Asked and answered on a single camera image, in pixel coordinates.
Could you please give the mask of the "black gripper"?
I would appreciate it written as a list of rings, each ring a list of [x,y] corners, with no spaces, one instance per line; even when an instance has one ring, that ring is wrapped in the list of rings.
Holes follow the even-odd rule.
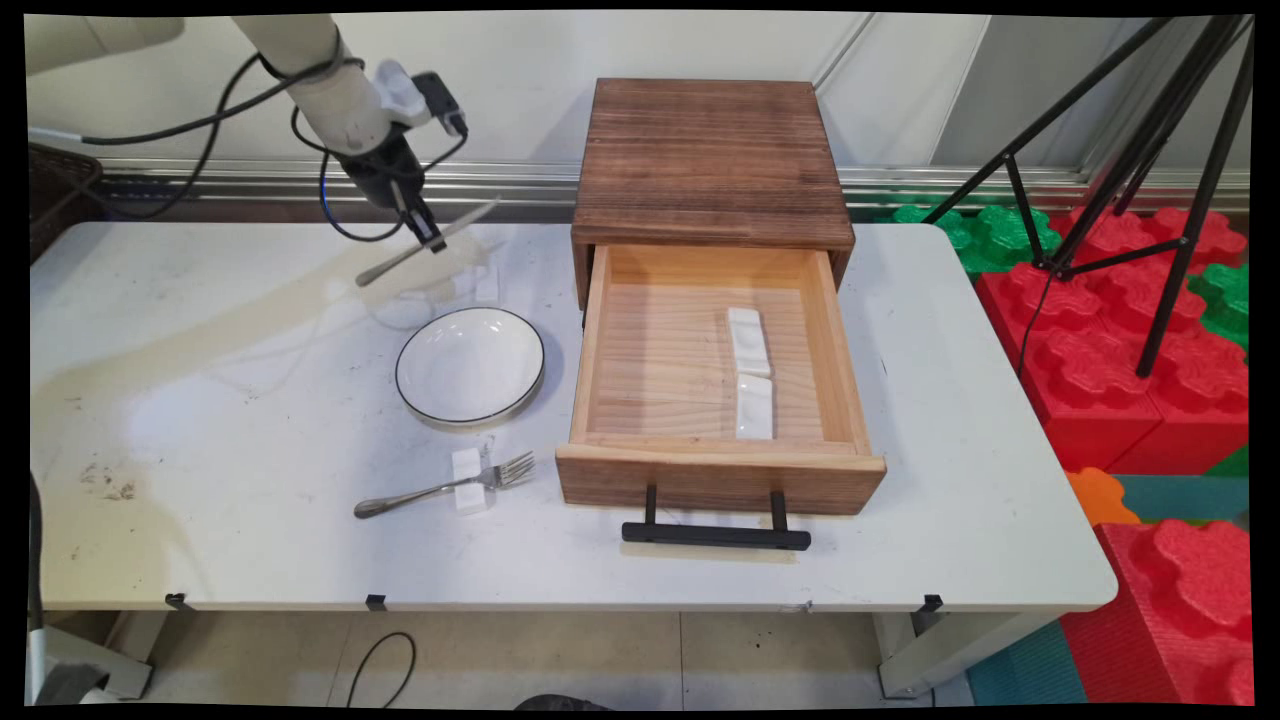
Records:
[[[367,152],[339,152],[338,161],[370,204],[399,211],[425,249],[433,254],[447,249],[445,237],[422,199],[424,165],[403,133],[390,133]]]

